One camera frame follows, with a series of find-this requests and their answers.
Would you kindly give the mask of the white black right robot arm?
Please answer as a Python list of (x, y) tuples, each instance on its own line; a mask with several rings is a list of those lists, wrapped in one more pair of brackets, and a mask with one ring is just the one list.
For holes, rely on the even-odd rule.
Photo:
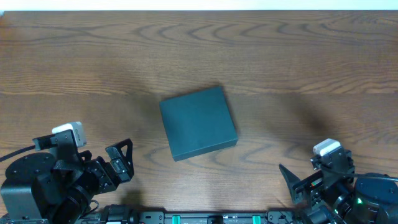
[(336, 146), (310, 159), (315, 173), (299, 179), (279, 166), (295, 223), (397, 223), (397, 178), (355, 172), (351, 151)]

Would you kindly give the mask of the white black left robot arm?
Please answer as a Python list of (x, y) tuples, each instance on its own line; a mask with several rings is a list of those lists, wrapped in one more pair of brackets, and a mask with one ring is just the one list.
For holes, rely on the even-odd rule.
[(75, 223), (95, 195), (112, 192), (134, 176), (132, 141), (106, 148), (110, 161), (78, 152), (74, 141), (39, 140), (38, 153), (6, 169), (1, 196), (10, 223)]

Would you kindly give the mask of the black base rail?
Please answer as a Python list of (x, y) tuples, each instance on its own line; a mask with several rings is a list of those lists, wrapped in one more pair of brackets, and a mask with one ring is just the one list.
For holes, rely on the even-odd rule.
[(265, 212), (138, 211), (127, 205), (109, 205), (79, 218), (77, 224), (297, 224), (304, 223), (293, 210)]

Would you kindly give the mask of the black gift box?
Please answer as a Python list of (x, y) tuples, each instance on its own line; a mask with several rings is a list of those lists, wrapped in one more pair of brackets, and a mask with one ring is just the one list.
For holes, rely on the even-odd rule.
[(159, 103), (174, 161), (233, 147), (237, 131), (221, 86)]

